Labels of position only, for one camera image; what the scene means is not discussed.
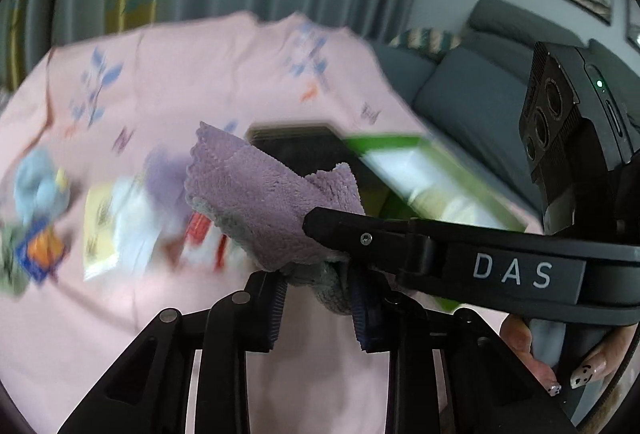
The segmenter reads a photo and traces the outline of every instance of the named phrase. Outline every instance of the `human hand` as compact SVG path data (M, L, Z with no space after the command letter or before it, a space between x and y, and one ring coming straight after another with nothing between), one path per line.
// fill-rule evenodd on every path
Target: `human hand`
M616 328L597 345L571 375L571 387L578 388L588 382L602 380L622 363L636 326ZM536 360L531 354L531 331L521 317L509 315L500 327L500 338L511 348L546 391L555 396L562 389L553 369Z

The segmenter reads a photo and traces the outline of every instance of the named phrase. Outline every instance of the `blue plush toy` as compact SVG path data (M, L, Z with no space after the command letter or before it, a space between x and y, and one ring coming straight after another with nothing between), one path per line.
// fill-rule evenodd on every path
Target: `blue plush toy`
M69 206L69 182L62 169L57 170L46 150L32 150L18 165L15 174L15 210L24 224L37 218L49 221Z

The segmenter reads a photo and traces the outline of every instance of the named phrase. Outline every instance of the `camera lens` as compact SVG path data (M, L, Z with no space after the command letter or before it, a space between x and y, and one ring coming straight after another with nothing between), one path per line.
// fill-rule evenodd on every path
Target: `camera lens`
M559 118L562 114L562 96L560 96L560 90L556 83L548 78L546 80L546 102L549 105L551 114L556 118Z
M549 129L546 126L545 115L542 114L542 111L539 109L536 109L536 112L533 114L533 125L536 129L536 136L538 137L538 140L540 140L542 147L546 147L546 144L549 141Z
M531 139L530 136L527 136L527 143L525 144L525 147L527 149L527 156L529 156L529 159L531 161L536 159L536 146L533 145L533 140Z

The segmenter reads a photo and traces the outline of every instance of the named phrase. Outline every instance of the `painted fingernail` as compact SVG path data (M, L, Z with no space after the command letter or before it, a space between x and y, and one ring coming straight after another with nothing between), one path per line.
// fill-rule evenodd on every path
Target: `painted fingernail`
M546 391L549 393L549 396L556 396L560 394L560 391L562 390L562 385L558 384L558 382L555 382L553 380L549 380L548 382L545 382L543 385L545 386Z
M591 358L587 358L571 375L571 388L576 389L587 385L594 378L598 379L606 367L607 359L601 353L594 354Z

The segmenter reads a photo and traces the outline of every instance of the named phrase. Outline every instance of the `yellow package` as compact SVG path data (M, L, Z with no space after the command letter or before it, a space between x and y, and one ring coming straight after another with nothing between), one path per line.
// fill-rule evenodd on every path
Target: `yellow package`
M113 244L114 219L111 215L113 183L89 190L84 205L82 260L84 280L112 270L118 264Z

